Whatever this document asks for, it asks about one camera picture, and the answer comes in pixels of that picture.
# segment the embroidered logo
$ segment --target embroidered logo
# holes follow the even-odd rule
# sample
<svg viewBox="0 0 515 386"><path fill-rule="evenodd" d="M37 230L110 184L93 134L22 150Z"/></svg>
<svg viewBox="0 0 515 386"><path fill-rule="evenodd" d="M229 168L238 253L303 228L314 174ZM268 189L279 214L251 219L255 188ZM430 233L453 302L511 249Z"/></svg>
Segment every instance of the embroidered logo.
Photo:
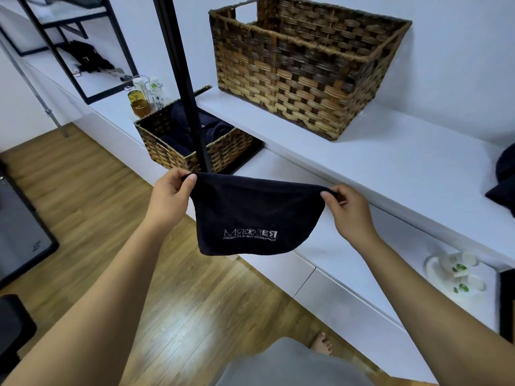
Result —
<svg viewBox="0 0 515 386"><path fill-rule="evenodd" d="M275 241L277 239L277 231L263 229L234 229L232 231L224 230L223 239L233 240L235 238L255 238L259 240Z"/></svg>

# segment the person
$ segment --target person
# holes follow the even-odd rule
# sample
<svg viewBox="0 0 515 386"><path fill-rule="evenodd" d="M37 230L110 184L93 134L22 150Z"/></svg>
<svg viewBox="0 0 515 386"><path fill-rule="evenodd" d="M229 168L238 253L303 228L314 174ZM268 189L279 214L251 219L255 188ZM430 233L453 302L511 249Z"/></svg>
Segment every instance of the person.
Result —
<svg viewBox="0 0 515 386"><path fill-rule="evenodd" d="M195 175L181 180L187 173L175 168L156 182L139 227L4 386L114 386L120 382L161 244L185 215L195 186ZM333 189L338 198L327 192L321 196L334 215L338 233L363 256L438 382L515 384L515 348L441 294L390 248L377 234L361 194L345 184ZM350 363L330 353L331 344L323 334L312 350L282 338L259 355L229 364L213 384L370 384Z"/></svg>

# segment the bare foot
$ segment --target bare foot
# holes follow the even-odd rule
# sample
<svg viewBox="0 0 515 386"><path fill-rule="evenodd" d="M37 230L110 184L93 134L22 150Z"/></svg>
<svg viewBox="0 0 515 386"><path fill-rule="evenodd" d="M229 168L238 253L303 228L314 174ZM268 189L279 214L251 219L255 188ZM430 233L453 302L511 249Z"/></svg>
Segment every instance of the bare foot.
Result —
<svg viewBox="0 0 515 386"><path fill-rule="evenodd" d="M325 339L324 332L318 334L310 349L322 355L330 356L333 354L333 346L329 340Z"/></svg>

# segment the person's left hand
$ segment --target person's left hand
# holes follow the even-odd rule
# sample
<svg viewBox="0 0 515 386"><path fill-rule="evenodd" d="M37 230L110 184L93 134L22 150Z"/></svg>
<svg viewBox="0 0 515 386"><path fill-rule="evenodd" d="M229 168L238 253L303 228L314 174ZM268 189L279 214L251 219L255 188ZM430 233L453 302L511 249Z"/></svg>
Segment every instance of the person's left hand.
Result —
<svg viewBox="0 0 515 386"><path fill-rule="evenodd" d="M143 224L168 234L181 221L197 181L197 175L189 175L182 181L188 173L185 169L173 168L156 181Z"/></svg>

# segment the wicker basket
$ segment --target wicker basket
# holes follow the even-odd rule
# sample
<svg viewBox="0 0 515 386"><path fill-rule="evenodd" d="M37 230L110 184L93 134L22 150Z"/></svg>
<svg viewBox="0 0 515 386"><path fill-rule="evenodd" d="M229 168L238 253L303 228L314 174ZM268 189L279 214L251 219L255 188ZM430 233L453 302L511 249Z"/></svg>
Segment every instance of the wicker basket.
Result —
<svg viewBox="0 0 515 386"><path fill-rule="evenodd" d="M211 88L206 86L195 92L195 96ZM152 160L165 168L179 167L190 172L199 172L197 153L193 152L183 156L170 145L160 139L174 126L171 118L171 108L177 102L165 106L163 109L146 116L134 123L141 135L148 154ZM206 146L211 158L213 172L219 173L230 163L236 160L245 150L252 145L253 137L240 129L232 129L226 135L218 138Z"/></svg>
<svg viewBox="0 0 515 386"><path fill-rule="evenodd" d="M257 2L257 21L236 7ZM328 139L370 100L411 21L306 0L209 12L218 86Z"/></svg>

